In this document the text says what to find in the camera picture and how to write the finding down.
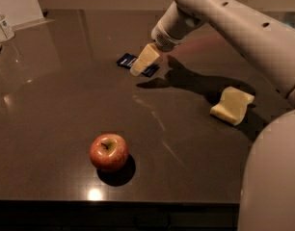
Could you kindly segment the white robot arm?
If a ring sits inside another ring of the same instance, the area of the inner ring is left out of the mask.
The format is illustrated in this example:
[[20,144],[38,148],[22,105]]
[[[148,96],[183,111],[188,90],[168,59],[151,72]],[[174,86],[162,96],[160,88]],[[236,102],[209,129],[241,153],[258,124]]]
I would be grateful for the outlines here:
[[250,93],[265,109],[274,98],[288,105],[254,134],[243,172],[237,231],[295,231],[295,29],[236,0],[173,0],[151,38],[170,52],[203,24],[247,62],[224,77],[203,76],[169,58],[169,71],[143,89],[177,88],[218,104],[228,87]]

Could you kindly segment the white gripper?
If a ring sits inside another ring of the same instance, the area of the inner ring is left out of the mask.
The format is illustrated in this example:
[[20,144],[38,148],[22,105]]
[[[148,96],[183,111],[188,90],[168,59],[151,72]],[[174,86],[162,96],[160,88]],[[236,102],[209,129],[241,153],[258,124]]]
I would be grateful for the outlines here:
[[171,52],[193,31],[204,24],[204,21],[195,18],[181,10],[173,2],[151,31],[151,39],[139,57],[130,68],[133,76],[143,73],[159,57],[159,51]]

